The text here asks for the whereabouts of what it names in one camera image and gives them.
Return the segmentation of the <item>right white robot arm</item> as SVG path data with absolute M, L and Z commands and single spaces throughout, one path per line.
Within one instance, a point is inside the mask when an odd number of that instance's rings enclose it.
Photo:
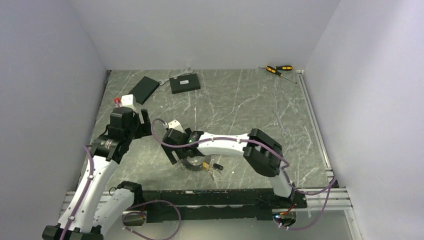
M 156 140 L 172 164 L 177 159 L 211 155 L 243 157 L 257 174 L 268 178 L 280 207 L 287 208 L 295 201 L 290 178 L 285 172 L 290 164 L 284 159 L 282 146 L 260 129 L 253 128 L 249 133 L 238 135 L 219 135 L 168 128 L 165 135 Z

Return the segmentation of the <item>large metal keyring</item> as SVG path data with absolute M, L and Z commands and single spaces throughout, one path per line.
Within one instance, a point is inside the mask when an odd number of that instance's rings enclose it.
M 185 158 L 180 161 L 180 163 L 189 171 L 192 172 L 207 172 L 207 174 L 214 180 L 213 176 L 213 167 L 211 164 L 212 157 L 210 155 L 194 157 L 194 158 Z M 210 169 L 204 169 L 202 163 L 206 162 L 210 165 Z

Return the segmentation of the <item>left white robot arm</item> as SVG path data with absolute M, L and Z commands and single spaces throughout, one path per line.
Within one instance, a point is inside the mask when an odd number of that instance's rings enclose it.
M 106 185 L 128 152 L 133 140 L 152 134 L 146 109 L 135 112 L 128 106 L 115 108 L 109 124 L 91 147 L 85 147 L 88 164 L 80 185 L 56 225 L 48 225 L 44 240 L 102 240 L 128 208 L 144 203 L 142 185 L 123 181 L 105 204 L 99 205 Z

